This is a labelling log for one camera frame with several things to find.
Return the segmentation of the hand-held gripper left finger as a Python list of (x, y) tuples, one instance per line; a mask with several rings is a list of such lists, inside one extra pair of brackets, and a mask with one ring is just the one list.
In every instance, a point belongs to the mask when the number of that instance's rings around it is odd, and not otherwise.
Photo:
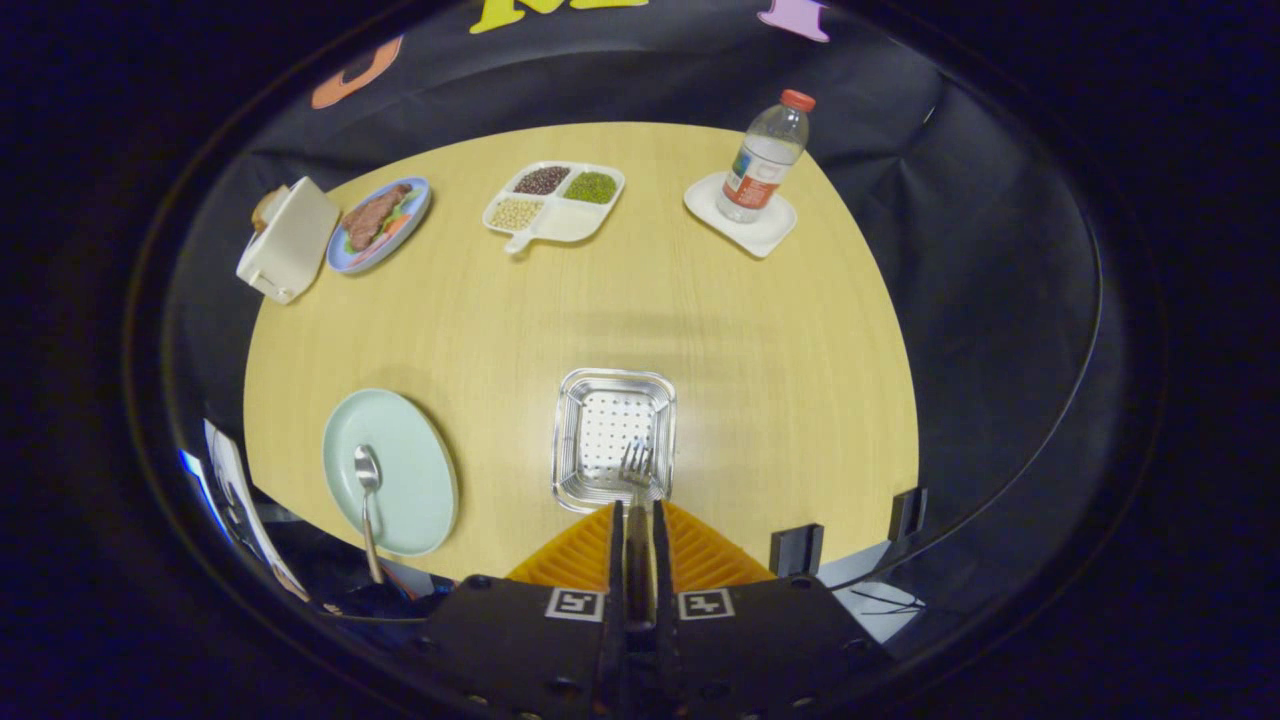
[(425, 621), (425, 664), (490, 719), (600, 719), (618, 706), (625, 511), (600, 509), (506, 577), (463, 579)]

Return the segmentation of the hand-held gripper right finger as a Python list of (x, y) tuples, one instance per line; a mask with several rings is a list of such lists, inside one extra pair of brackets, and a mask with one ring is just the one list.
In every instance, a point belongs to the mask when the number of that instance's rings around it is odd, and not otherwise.
[(671, 503), (653, 507), (652, 556), (666, 717), (844, 716), (890, 666), (817, 577), (776, 575)]

